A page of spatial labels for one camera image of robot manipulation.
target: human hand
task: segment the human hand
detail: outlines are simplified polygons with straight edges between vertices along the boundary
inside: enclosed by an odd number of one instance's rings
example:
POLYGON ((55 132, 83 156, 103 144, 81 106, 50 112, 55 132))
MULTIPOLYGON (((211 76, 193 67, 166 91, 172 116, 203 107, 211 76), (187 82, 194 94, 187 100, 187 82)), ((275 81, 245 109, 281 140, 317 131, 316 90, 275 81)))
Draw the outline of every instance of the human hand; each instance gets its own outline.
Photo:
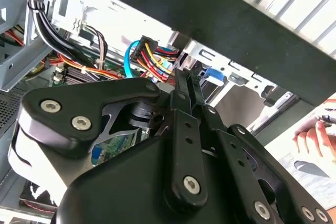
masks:
POLYGON ((294 152, 312 163, 332 165, 336 169, 336 137, 328 136, 322 122, 293 138, 294 152))

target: red wire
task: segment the red wire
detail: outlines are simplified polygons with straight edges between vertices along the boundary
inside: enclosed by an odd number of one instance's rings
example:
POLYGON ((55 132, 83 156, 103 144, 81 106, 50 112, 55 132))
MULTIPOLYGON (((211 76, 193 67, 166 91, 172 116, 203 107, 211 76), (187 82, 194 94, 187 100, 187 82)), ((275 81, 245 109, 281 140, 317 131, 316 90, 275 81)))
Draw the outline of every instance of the red wire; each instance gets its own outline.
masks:
POLYGON ((23 202, 24 204, 26 204, 28 207, 33 208, 33 209, 35 209, 35 210, 37 210, 37 211, 41 211, 41 212, 49 212, 49 213, 51 213, 51 214, 55 213, 55 211, 44 210, 44 209, 35 207, 35 206, 29 204, 28 202, 26 202, 26 201, 24 201, 24 200, 22 200, 22 202, 23 202))
POLYGON ((13 40, 15 40, 16 42, 18 42, 20 44, 20 46, 23 46, 24 43, 22 42, 22 40, 20 40, 11 30, 5 31, 5 34, 12 38, 13 40))
POLYGON ((142 74, 140 75, 140 77, 144 77, 144 76, 147 74, 147 72, 148 72, 148 71, 142 73, 142 74))
POLYGON ((150 70, 152 70, 154 73, 156 73, 158 76, 160 76, 162 79, 167 79, 167 77, 163 76, 162 74, 160 74, 156 69, 154 69, 154 67, 150 64, 146 54, 144 53, 144 51, 141 51, 141 55, 143 57, 143 59, 145 60, 147 66, 150 68, 150 70))
POLYGON ((164 53, 164 54, 167 54, 167 55, 175 55, 175 54, 178 53, 178 51, 173 51, 173 52, 165 51, 165 50, 163 50, 161 47, 157 47, 156 50, 159 51, 159 52, 162 52, 162 53, 164 53))

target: black wire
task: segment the black wire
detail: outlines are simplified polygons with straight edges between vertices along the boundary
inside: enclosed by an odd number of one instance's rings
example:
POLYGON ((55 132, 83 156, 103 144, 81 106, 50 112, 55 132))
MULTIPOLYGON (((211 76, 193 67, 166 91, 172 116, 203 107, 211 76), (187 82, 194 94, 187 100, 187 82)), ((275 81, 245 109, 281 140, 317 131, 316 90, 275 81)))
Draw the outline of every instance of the black wire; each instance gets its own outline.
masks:
MULTIPOLYGON (((44 5, 43 4, 38 4, 39 8, 43 8, 44 5)), ((68 49, 72 55, 76 55, 76 57, 80 58, 82 61, 86 62, 86 66, 88 67, 93 67, 96 68, 95 65, 93 64, 92 61, 90 61, 88 59, 88 57, 86 57, 84 55, 84 53, 75 45, 71 44, 70 42, 64 40, 62 37, 60 37, 58 35, 58 33, 55 31, 55 29, 53 28, 53 26, 51 25, 51 23, 49 22, 46 14, 44 12, 39 13, 41 20, 45 26, 45 28, 47 29, 48 33, 50 34, 51 38, 54 39, 56 41, 56 43, 61 44, 64 48, 68 49)))
POLYGON ((17 24, 16 26, 18 26, 22 31, 24 31, 21 25, 17 24))
POLYGON ((14 27, 15 30, 17 30, 20 34, 24 35, 25 33, 23 33, 20 29, 17 29, 16 27, 14 27))
POLYGON ((2 34, 0 35, 0 41, 2 41, 2 42, 4 42, 4 43, 7 43, 7 44, 9 44, 9 45, 15 46, 15 47, 21 47, 21 45, 20 45, 18 42, 16 42, 16 41, 11 41, 11 40, 5 38, 5 36, 2 35, 2 34))
POLYGON ((33 74, 28 74, 26 75, 26 77, 24 78, 24 81, 31 81, 37 77, 39 77, 41 74, 43 74, 45 71, 47 71, 48 68, 43 68, 41 71, 39 71, 38 73, 33 73, 33 74))
POLYGON ((155 51, 154 54, 160 55, 160 56, 163 56, 163 57, 165 57, 167 59, 172 59, 172 60, 176 59, 176 57, 177 57, 177 55, 167 55, 167 54, 165 54, 163 52, 159 52, 159 51, 155 51))
MULTIPOLYGON (((100 31, 98 31, 95 28, 93 28, 92 26, 87 26, 87 27, 89 29, 93 30, 96 33, 97 37, 100 37, 101 40, 103 41, 103 43, 104 43, 104 45, 103 45, 103 61, 105 61, 106 60, 107 51, 108 51, 108 44, 107 44, 107 42, 105 40, 104 35, 100 31)), ((99 38, 98 38, 98 46, 99 46, 99 50, 100 50, 100 40, 99 40, 99 38)))
POLYGON ((43 12, 44 8, 42 4, 38 4, 34 0, 29 0, 30 4, 28 4, 29 9, 32 11, 33 20, 38 30, 38 33, 42 40, 51 47, 54 51, 59 52, 60 54, 64 55, 67 59, 76 62, 82 66, 88 65, 89 67, 95 66, 88 60, 88 58, 83 59, 82 57, 75 57, 67 48, 64 48, 62 45, 58 44, 56 41, 51 38, 50 34, 46 30, 40 13, 43 12))

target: screw head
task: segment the screw head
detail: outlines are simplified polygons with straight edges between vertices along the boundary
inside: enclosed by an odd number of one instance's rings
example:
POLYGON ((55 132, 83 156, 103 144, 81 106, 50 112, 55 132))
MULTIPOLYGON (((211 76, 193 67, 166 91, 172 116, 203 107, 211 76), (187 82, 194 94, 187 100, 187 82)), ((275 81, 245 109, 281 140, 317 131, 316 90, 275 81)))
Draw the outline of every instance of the screw head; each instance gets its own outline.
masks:
POLYGON ((44 111, 49 113, 56 113, 61 110, 61 105, 54 100, 45 100, 40 106, 44 111))
POLYGON ((91 128, 91 121, 85 116, 76 116, 71 120, 71 124, 76 130, 87 131, 91 128))
POLYGON ((269 220, 271 215, 267 209, 267 207, 261 203, 260 201, 254 202, 254 208, 256 209, 257 213, 262 217, 264 220, 269 220))
POLYGON ((154 84, 150 84, 150 83, 146 84, 146 88, 148 88, 149 90, 152 90, 152 91, 156 90, 156 87, 154 86, 154 84))
POLYGON ((211 113, 216 114, 216 111, 215 111, 215 109, 214 109, 213 107, 208 107, 208 110, 209 110, 211 113))
POLYGON ((326 217, 326 215, 324 214, 324 212, 322 212, 320 209, 315 209, 318 217, 320 217, 321 220, 323 220, 324 222, 328 222, 328 218, 326 217))
POLYGON ((241 134, 243 134, 243 135, 245 135, 245 131, 241 128, 241 127, 237 127, 237 130, 241 133, 241 134))
POLYGON ((192 176, 186 176, 183 179, 183 185, 185 187, 185 189, 187 189, 189 191, 189 193, 191 194, 199 194, 201 191, 200 185, 198 183, 198 181, 196 180, 196 178, 192 177, 192 176))
POLYGON ((301 209, 302 209, 303 214, 304 214, 309 220, 311 220, 311 221, 314 221, 314 220, 315 220, 314 215, 311 213, 311 211, 309 211, 308 208, 306 208, 306 207, 302 207, 301 209))

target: yellow wire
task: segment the yellow wire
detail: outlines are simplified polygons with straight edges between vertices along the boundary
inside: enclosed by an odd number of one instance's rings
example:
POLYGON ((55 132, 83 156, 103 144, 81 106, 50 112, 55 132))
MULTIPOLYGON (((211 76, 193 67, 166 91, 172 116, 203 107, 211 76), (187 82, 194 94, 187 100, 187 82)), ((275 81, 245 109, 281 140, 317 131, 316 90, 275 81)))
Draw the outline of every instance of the yellow wire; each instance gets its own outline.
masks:
MULTIPOLYGON (((68 65, 70 65, 70 66, 72 66, 72 67, 74 67, 74 68, 77 68, 77 69, 80 69, 80 70, 82 69, 82 67, 72 64, 72 63, 71 63, 70 61, 68 61, 65 57, 62 57, 62 60, 63 60, 66 64, 68 64, 68 65)), ((91 69, 86 69, 86 71, 88 71, 88 72, 92 72, 92 73, 101 74, 101 75, 106 76, 106 77, 108 77, 108 78, 110 78, 110 79, 112 79, 112 80, 115 80, 115 77, 114 77, 114 76, 111 76, 111 75, 109 75, 109 74, 107 74, 107 73, 102 73, 102 72, 100 72, 100 71, 95 71, 95 70, 91 70, 91 69)))
POLYGON ((154 55, 153 55, 151 49, 149 48, 148 43, 145 43, 145 45, 146 45, 146 49, 147 49, 147 52, 148 52, 149 56, 152 58, 152 60, 155 62, 155 64, 156 64, 159 68, 161 68, 161 69, 163 69, 164 71, 166 71, 167 73, 172 73, 171 70, 166 69, 164 66, 162 66, 162 65, 157 61, 157 59, 154 57, 154 55))
POLYGON ((145 66, 145 64, 138 59, 138 63, 144 68, 146 69, 149 73, 151 73, 153 76, 155 76, 159 81, 164 82, 156 73, 154 73, 152 70, 150 70, 147 66, 145 66))
POLYGON ((168 58, 165 58, 164 56, 161 56, 161 55, 156 55, 158 57, 160 57, 162 60, 166 60, 166 61, 176 61, 176 59, 168 59, 168 58))

